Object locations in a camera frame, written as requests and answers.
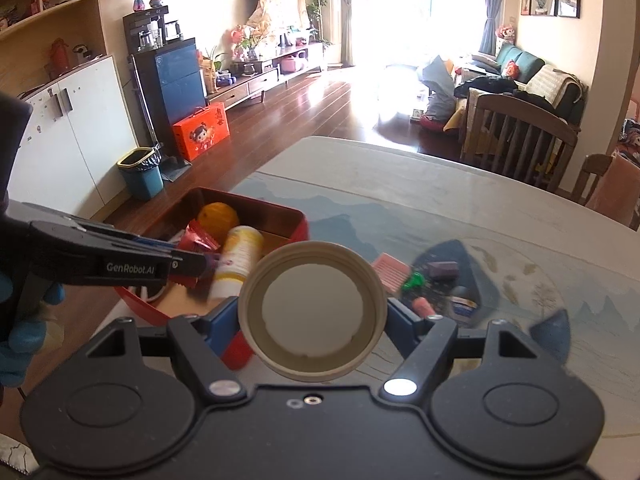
orange gift box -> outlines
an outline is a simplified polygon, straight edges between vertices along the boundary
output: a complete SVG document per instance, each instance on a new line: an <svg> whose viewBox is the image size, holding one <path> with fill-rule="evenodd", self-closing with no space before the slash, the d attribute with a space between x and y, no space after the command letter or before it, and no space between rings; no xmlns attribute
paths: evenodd
<svg viewBox="0 0 640 480"><path fill-rule="evenodd" d="M229 136L229 124L222 103L211 103L200 108L192 116L175 123L173 128L180 154L190 162Z"/></svg>

trash can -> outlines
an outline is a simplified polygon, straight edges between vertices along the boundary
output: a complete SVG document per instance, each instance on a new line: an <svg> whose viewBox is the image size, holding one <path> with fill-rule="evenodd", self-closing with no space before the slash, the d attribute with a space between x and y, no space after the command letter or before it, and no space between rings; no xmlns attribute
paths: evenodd
<svg viewBox="0 0 640 480"><path fill-rule="evenodd" d="M160 175L162 156L158 148L136 148L118 161L118 168L130 193L139 200L151 200L164 184Z"/></svg>

pink flowers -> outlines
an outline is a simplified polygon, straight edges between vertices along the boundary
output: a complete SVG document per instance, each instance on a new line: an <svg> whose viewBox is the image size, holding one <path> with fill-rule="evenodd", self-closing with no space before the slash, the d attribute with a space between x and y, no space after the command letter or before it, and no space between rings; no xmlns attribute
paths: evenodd
<svg viewBox="0 0 640 480"><path fill-rule="evenodd" d="M242 25L236 25L229 33L229 37L231 38L231 43L233 44L242 43L242 41L246 40L244 27Z"/></svg>

white cabinet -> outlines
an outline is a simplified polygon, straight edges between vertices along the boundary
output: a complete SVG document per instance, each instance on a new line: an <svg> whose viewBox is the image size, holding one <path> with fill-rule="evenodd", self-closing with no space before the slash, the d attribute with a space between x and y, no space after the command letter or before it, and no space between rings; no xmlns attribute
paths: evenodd
<svg viewBox="0 0 640 480"><path fill-rule="evenodd" d="M136 147L113 58L65 77L60 100L104 203L125 187L115 163Z"/></svg>
<svg viewBox="0 0 640 480"><path fill-rule="evenodd" d="M51 84L28 102L33 114L16 155L9 196L91 217L124 189L115 163L136 147L113 59Z"/></svg>

flower vase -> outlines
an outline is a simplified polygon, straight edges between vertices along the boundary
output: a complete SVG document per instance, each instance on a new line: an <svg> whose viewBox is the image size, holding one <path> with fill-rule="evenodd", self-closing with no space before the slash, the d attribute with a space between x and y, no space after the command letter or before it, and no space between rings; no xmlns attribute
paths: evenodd
<svg viewBox="0 0 640 480"><path fill-rule="evenodd" d="M139 10L145 10L145 1L133 0L133 10L134 12L138 12Z"/></svg>

